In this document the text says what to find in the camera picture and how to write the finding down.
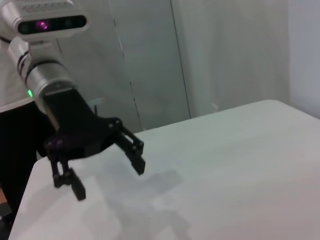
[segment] white curtain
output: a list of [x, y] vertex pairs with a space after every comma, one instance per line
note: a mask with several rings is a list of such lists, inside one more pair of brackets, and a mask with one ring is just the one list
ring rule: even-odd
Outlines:
[[192, 117], [289, 103], [288, 0], [172, 0]]

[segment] white shirt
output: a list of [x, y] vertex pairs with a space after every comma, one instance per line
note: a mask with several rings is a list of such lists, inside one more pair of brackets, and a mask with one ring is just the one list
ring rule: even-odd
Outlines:
[[33, 101], [7, 53], [8, 46], [0, 41], [0, 113]]

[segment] white wall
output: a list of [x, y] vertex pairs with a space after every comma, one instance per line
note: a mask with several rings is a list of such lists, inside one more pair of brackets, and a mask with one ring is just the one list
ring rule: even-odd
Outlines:
[[191, 115], [289, 103], [288, 0], [172, 0]]
[[320, 118], [320, 1], [289, 0], [292, 105]]

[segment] cable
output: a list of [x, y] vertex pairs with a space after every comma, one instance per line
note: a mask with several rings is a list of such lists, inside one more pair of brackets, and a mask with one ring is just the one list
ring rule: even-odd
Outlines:
[[11, 43], [11, 40], [9, 40], [8, 38], [5, 38], [3, 36], [0, 36], [0, 40], [7, 43], [7, 44], [10, 44]]

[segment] person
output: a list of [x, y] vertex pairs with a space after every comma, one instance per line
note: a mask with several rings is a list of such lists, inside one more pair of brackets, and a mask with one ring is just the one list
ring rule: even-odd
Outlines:
[[0, 40], [0, 184], [13, 213], [17, 213], [37, 152], [44, 157], [44, 141], [54, 134], [18, 75]]

